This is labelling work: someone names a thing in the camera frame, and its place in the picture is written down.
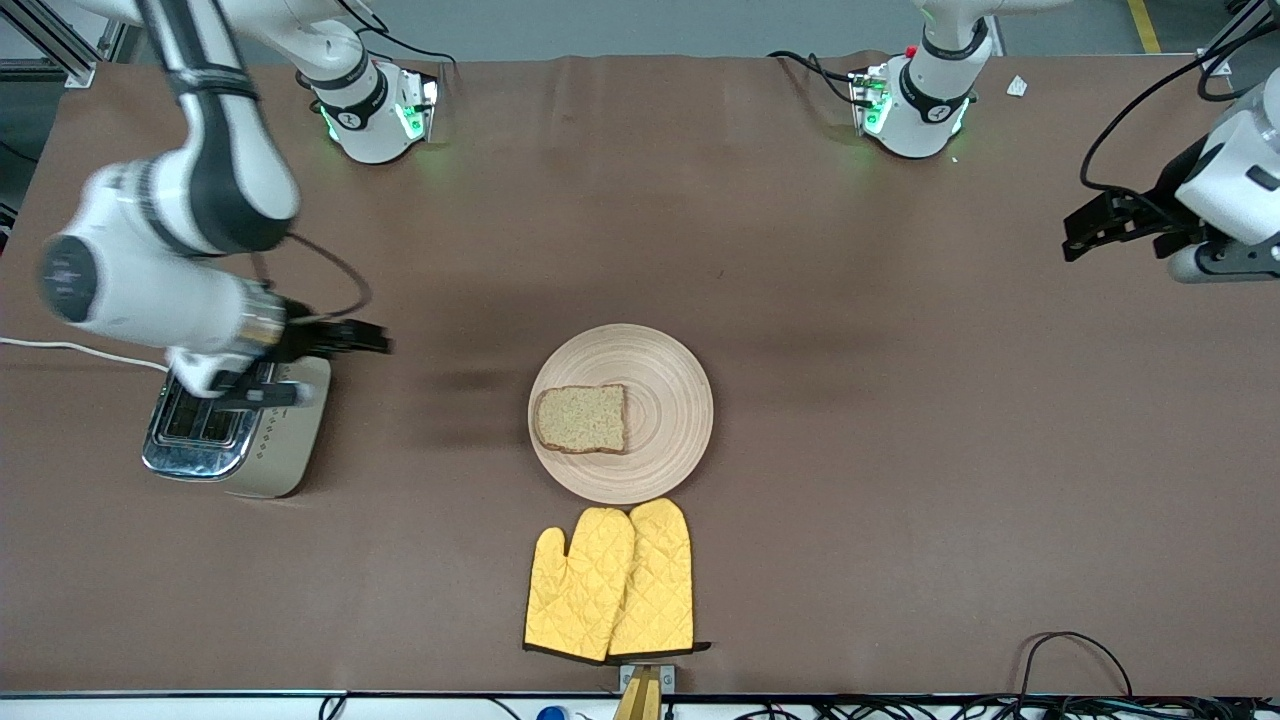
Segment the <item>slice of brown toast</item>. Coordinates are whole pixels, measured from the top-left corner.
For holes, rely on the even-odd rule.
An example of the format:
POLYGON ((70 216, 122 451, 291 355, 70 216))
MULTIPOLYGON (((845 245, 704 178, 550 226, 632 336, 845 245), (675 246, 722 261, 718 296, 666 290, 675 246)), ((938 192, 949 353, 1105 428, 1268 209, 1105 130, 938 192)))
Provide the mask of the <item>slice of brown toast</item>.
POLYGON ((562 386, 535 398, 532 429, 541 447, 561 454, 623 454, 627 395, 622 384, 562 386))

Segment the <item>chrome two-slot toaster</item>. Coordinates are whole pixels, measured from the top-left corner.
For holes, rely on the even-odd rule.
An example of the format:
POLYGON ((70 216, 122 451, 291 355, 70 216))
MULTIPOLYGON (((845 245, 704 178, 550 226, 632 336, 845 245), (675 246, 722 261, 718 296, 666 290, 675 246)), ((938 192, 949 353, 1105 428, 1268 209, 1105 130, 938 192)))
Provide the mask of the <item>chrome two-slot toaster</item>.
POLYGON ((332 383, 330 363, 305 357, 264 366, 266 382, 311 389, 303 406, 232 409, 197 398, 168 375, 143 438, 142 462, 154 474, 187 483, 214 483, 228 495, 280 498, 305 478, 332 383))

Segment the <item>yellowish wooden strip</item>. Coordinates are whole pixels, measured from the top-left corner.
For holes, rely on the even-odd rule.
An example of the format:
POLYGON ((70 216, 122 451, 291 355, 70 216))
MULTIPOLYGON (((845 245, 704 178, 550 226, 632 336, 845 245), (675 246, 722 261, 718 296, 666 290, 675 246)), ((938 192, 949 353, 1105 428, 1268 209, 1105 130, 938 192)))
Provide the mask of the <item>yellowish wooden strip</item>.
POLYGON ((630 666, 612 720, 660 720, 663 667, 643 664, 630 666))

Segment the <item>round light wooden plate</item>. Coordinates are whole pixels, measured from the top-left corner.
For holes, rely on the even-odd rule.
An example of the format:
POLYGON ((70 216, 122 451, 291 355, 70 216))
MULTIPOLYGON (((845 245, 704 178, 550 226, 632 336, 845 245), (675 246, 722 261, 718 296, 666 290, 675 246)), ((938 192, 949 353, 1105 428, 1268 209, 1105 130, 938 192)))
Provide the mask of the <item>round light wooden plate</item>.
POLYGON ((690 479, 716 421, 708 374, 675 337, 644 325, 591 328, 561 345, 543 364, 527 401, 527 436, 550 477, 595 505, 630 506, 668 495, 690 479), (626 388, 623 454, 563 454, 541 445, 538 400, 568 386, 626 388))

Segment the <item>aluminium frame profile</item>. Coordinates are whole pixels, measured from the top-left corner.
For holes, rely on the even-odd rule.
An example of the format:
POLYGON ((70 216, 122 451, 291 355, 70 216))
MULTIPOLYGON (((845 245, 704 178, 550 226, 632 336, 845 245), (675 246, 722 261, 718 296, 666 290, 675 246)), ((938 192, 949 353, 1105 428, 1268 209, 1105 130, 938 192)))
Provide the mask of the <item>aluminium frame profile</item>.
POLYGON ((0 82, 88 88, 99 65, 120 60, 133 36, 127 23, 76 0, 0 0, 0 82))

